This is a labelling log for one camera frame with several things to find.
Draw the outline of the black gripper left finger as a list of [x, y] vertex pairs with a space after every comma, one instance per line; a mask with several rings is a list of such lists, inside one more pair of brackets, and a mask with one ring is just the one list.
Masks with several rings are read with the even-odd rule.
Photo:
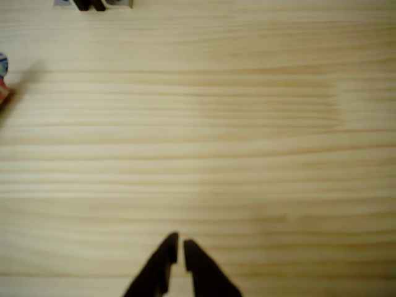
[[124, 293], [127, 297], [156, 297], [168, 292], [172, 265], [178, 260], [179, 234], [170, 233], [149, 257]]

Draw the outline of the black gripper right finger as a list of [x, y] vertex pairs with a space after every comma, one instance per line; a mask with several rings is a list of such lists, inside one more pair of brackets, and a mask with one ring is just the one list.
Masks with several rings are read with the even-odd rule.
[[194, 296], [242, 296], [217, 263], [192, 239], [184, 241], [184, 260], [192, 277]]

